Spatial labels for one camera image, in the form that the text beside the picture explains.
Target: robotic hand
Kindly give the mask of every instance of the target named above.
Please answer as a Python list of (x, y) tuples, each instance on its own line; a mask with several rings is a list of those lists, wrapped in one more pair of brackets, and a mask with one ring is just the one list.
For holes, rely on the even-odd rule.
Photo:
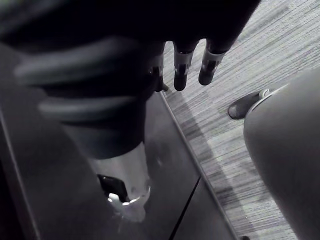
[(146, 101), (164, 87), (165, 42), (174, 43), (174, 87), (182, 91), (195, 47), (207, 39), (199, 82), (208, 85), (258, 3), (6, 1), (0, 39), (21, 56), (18, 83), (47, 94), (40, 111), (61, 123), (108, 201), (129, 220), (142, 221), (151, 191)]

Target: dark surface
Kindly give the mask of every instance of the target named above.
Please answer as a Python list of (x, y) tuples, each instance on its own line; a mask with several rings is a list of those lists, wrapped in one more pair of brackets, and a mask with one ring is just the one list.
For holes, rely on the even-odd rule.
[[(10, 57), (8, 49), (1, 52)], [(114, 215), (96, 176), (58, 124), (40, 116), (36, 106), (44, 95), (18, 87), (9, 74), (12, 63), (2, 64), (2, 112), (41, 239), (168, 239), (199, 173), (191, 154), (181, 150), (186, 146), (161, 96), (154, 94), (147, 104), (145, 147), (152, 190), (146, 219), (129, 223)], [(10, 156), (1, 160), (6, 169), (11, 167)], [(22, 221), (29, 224), (26, 217)]]
[(193, 194), (174, 240), (234, 240), (225, 216), (203, 179)]
[(24, 239), (17, 212), (0, 163), (0, 239)]

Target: striped carpet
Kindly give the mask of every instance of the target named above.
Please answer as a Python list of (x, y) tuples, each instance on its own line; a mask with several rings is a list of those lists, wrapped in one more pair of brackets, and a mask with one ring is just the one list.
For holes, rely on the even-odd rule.
[(319, 38), (320, 1), (263, 0), (206, 87), (198, 83), (205, 41), (198, 44), (183, 92), (173, 87), (173, 45), (165, 46), (167, 101), (239, 236), (297, 239), (249, 157), (243, 121), (231, 120), (227, 107), (318, 67)]

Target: carpeted floor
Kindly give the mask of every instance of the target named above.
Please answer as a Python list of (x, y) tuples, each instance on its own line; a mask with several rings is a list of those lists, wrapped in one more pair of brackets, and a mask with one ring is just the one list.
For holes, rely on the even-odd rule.
[(319, 43), (320, 1), (263, 0), (206, 87), (198, 83), (205, 41), (198, 44), (183, 92), (174, 90), (173, 45), (166, 44), (167, 101), (239, 236), (297, 239), (249, 157), (243, 121), (228, 117), (228, 105), (318, 67)]

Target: dark table edge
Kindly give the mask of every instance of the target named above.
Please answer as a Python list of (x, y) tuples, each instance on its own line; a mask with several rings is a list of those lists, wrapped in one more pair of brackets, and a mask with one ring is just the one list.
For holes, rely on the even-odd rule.
[(183, 142), (184, 142), (184, 144), (186, 146), (187, 151), (192, 156), (192, 162), (193, 162), (195, 168), (198, 170), (201, 179), (204, 181), (205, 187), (207, 188), (208, 192), (210, 193), (210, 195), (212, 197), (212, 200), (214, 202), (216, 202), (216, 204), (217, 204), (217, 206), (219, 208), (219, 211), (221, 212), (221, 215), (223, 216), (225, 222), (227, 223), (229, 231), (233, 235), (234, 239), (239, 239), (237, 234), (236, 234), (235, 229), (233, 228), (229, 218), (226, 215), (225, 210), (221, 206), (221, 204), (220, 204), (220, 202), (219, 202), (219, 200), (218, 200), (218, 198), (216, 196), (216, 193), (214, 192), (214, 190), (212, 188), (212, 185), (211, 185), (209, 179), (207, 178), (207, 176), (205, 174), (205, 171), (203, 170), (203, 168), (201, 167), (200, 163), (198, 162), (198, 160), (197, 160), (198, 158), (197, 158), (195, 152), (193, 151), (193, 149), (192, 149), (191, 145), (189, 144), (188, 140), (186, 139), (186, 137), (185, 137), (185, 135), (184, 135), (184, 133), (183, 133), (183, 131), (182, 131), (182, 129), (181, 129), (181, 127), (180, 127), (175, 115), (174, 115), (174, 113), (172, 112), (172, 110), (171, 110), (171, 108), (170, 108), (170, 106), (169, 106), (169, 104), (168, 104), (168, 102), (166, 100), (165, 95), (162, 92), (160, 94), (161, 94), (161, 98), (162, 98), (167, 110), (169, 111), (169, 113), (170, 113), (170, 115), (171, 115), (171, 117), (173, 119), (175, 127), (177, 128), (177, 130), (178, 130), (178, 132), (179, 132), (179, 134), (180, 134), (180, 136), (181, 136), (181, 138), (182, 138), (182, 140), (183, 140)]
[(8, 133), (6, 121), (1, 108), (0, 153), (0, 161), (24, 237), (28, 240), (40, 240), (40, 232), (28, 201), (25, 186), (15, 158), (10, 141), (10, 135)]

